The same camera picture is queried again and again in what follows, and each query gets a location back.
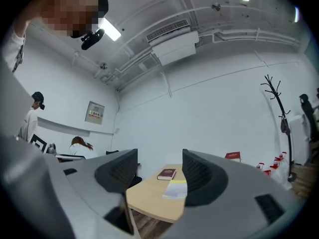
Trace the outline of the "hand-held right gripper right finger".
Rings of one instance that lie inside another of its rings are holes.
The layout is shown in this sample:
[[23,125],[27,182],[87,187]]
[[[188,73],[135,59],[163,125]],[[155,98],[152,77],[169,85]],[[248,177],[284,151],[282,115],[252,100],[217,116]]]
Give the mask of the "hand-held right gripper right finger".
[[183,213],[165,239],[282,239],[301,210],[298,198],[263,171],[184,149]]

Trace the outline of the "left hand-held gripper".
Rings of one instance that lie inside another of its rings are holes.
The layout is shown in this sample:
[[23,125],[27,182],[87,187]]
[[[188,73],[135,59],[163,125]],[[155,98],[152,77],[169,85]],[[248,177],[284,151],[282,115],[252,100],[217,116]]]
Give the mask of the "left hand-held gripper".
[[44,154],[57,154],[56,145],[54,143],[47,142],[45,139],[41,138],[35,132],[31,135],[29,143],[38,147],[40,151]]

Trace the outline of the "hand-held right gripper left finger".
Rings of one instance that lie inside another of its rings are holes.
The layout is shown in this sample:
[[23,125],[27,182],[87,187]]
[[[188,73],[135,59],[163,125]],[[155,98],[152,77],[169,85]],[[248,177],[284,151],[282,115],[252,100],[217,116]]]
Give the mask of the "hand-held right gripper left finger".
[[137,149],[60,163],[45,157],[53,188],[77,239],[139,239],[126,190]]

